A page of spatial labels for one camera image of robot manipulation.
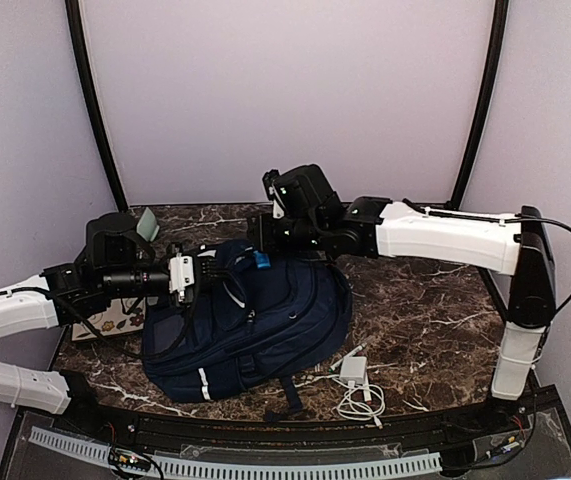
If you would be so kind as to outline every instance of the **marble table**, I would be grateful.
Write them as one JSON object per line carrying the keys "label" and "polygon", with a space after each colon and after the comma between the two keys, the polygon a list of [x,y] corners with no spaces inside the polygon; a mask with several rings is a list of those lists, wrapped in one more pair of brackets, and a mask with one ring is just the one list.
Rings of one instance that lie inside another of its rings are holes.
{"label": "marble table", "polygon": [[[163,252],[169,241],[186,247],[242,238],[245,218],[266,205],[152,207]],[[135,208],[135,215],[142,209]],[[339,267],[354,292],[354,316],[342,349],[297,384],[305,411],[291,420],[340,420],[333,411],[343,388],[322,378],[329,366],[366,337],[370,382],[385,392],[385,415],[417,413],[482,401],[491,379],[502,322],[475,267],[426,259],[342,257]],[[140,333],[112,341],[137,350]],[[218,420],[261,421],[266,409],[286,408],[277,381],[219,402],[175,404],[145,377],[140,362],[100,343],[63,340],[55,369],[85,373],[104,405],[137,412]]]}

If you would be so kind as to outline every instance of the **backpack strap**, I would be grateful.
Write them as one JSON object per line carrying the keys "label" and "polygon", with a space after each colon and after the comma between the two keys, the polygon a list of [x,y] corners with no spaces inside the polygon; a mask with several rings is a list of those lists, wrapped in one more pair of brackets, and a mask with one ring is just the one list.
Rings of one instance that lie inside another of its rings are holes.
{"label": "backpack strap", "polygon": [[145,240],[139,233],[136,231],[127,231],[123,233],[123,236],[128,240],[134,242],[138,247],[145,252],[147,255],[147,259],[149,263],[152,263],[156,258],[156,252],[154,251],[154,247],[152,244]]}
{"label": "backpack strap", "polygon": [[281,386],[285,391],[285,397],[287,398],[287,403],[289,409],[287,412],[274,412],[272,410],[267,410],[263,416],[263,420],[268,423],[280,422],[281,420],[287,419],[290,415],[301,412],[303,410],[303,402],[301,397],[298,396],[296,391],[296,385],[294,385],[294,379],[291,376],[280,377],[278,379],[281,382]]}

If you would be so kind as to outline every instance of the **white charging cable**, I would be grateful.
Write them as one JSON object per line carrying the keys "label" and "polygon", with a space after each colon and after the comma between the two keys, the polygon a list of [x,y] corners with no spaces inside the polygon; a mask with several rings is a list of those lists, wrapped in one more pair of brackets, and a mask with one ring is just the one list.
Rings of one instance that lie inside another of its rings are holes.
{"label": "white charging cable", "polygon": [[[383,423],[378,418],[385,411],[385,394],[383,389],[378,385],[372,385],[369,382],[363,385],[356,385],[356,382],[350,381],[347,384],[341,382],[338,378],[332,378],[340,386],[347,389],[343,399],[340,401],[337,407],[335,407],[336,412],[346,420],[357,420],[360,422],[366,422],[368,420],[374,420],[374,423],[378,428],[383,428]],[[376,403],[379,406],[374,408],[372,405],[366,402],[359,402],[354,400],[352,397],[357,392],[363,392],[365,399],[376,398]]]}

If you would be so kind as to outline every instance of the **purple wall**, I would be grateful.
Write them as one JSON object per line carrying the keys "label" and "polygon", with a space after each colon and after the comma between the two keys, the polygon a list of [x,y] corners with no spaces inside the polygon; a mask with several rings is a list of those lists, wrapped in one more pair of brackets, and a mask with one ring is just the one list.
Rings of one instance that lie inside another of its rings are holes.
{"label": "purple wall", "polygon": [[[0,287],[72,260],[85,222],[114,208],[76,74],[64,2],[0,1]],[[0,341],[43,368],[60,331]],[[14,411],[0,405],[0,459]]]}
{"label": "purple wall", "polygon": [[[571,2],[513,2],[503,52],[464,207],[533,204],[571,225]],[[571,290],[571,237],[548,231],[562,300]],[[571,304],[554,323],[538,374],[558,386],[571,420]]]}
{"label": "purple wall", "polygon": [[492,0],[83,3],[131,203],[261,201],[311,162],[345,200],[449,198]]}

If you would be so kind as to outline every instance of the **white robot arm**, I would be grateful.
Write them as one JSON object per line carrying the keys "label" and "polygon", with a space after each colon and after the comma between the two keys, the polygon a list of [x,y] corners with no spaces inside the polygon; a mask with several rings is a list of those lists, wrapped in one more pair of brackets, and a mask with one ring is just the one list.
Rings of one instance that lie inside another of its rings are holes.
{"label": "white robot arm", "polygon": [[[266,253],[322,250],[330,257],[414,256],[484,267],[513,277],[505,333],[491,396],[521,396],[541,338],[555,313],[554,264],[540,223],[520,223],[538,211],[478,215],[420,207],[409,201],[361,197],[345,207],[322,171],[308,165],[263,178],[272,214],[248,219],[250,240]],[[189,304],[198,285],[216,278],[211,259],[174,248],[153,261],[149,245],[126,214],[87,227],[87,246],[70,264],[0,290],[0,338],[68,325],[104,311],[114,298],[171,294]],[[140,247],[147,260],[138,255]],[[64,412],[78,389],[69,372],[35,372],[0,363],[0,401]]]}
{"label": "white robot arm", "polygon": [[273,214],[250,219],[264,251],[315,249],[329,256],[411,256],[483,267],[512,277],[509,314],[491,396],[522,395],[541,339],[556,313],[554,261],[540,212],[485,215],[410,201],[361,197],[345,207],[317,165],[265,174]]}

